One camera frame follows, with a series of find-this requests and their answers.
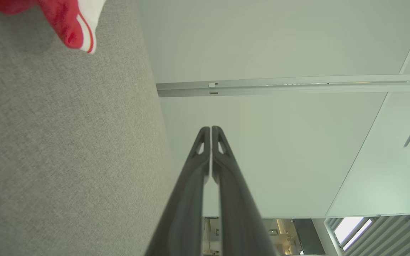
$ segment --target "gray fabric surface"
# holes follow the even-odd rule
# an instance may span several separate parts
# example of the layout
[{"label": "gray fabric surface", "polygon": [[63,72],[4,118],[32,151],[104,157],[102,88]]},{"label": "gray fabric surface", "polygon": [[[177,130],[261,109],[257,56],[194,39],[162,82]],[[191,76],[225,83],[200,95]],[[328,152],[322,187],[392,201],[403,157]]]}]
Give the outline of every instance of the gray fabric surface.
[{"label": "gray fabric surface", "polygon": [[172,184],[136,8],[106,3],[95,55],[0,14],[0,255],[144,253]]}]

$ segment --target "sock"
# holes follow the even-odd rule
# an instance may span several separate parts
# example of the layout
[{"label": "sock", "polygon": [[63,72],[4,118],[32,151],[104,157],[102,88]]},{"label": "sock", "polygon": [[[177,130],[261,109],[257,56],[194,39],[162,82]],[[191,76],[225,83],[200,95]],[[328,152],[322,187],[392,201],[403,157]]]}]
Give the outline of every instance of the sock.
[{"label": "sock", "polygon": [[0,0],[0,12],[14,15],[37,5],[36,0]]},{"label": "sock", "polygon": [[95,31],[105,0],[37,0],[37,3],[67,47],[94,53]]}]

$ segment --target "warm light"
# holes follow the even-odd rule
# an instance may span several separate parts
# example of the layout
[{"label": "warm light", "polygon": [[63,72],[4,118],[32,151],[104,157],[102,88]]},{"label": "warm light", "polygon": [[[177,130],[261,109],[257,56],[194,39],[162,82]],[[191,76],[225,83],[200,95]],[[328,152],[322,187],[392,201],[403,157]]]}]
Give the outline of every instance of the warm light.
[{"label": "warm light", "polygon": [[338,242],[342,243],[352,230],[362,221],[363,217],[348,217],[338,225],[335,229]]},{"label": "warm light", "polygon": [[357,240],[357,238],[368,228],[368,226],[371,224],[371,220],[368,220],[365,225],[352,237],[352,239],[346,243],[346,245],[343,247],[343,250],[347,250],[354,242]]}]

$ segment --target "red stripe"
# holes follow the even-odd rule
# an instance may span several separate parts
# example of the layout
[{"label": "red stripe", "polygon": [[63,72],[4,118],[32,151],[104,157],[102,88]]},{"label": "red stripe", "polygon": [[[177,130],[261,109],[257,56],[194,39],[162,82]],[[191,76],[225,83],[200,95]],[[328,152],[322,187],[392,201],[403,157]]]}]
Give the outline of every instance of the red stripe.
[{"label": "red stripe", "polygon": [[88,32],[90,34],[90,38],[91,38],[91,43],[90,43],[90,49],[88,50],[88,53],[90,53],[93,50],[93,33],[91,33],[91,29],[90,26],[88,26],[88,23],[86,22],[85,18],[83,18],[82,13],[80,11],[78,11],[78,15],[80,15],[80,18],[82,18],[82,20],[84,21],[86,27],[88,28]]}]

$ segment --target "window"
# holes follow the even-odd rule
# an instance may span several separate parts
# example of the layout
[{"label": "window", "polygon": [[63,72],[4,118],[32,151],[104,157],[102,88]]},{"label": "window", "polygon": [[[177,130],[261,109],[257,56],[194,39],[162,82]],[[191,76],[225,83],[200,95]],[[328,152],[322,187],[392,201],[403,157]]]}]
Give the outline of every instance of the window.
[{"label": "window", "polygon": [[373,223],[371,218],[347,217],[343,219],[329,219],[328,225],[335,233],[340,247],[346,251]]}]

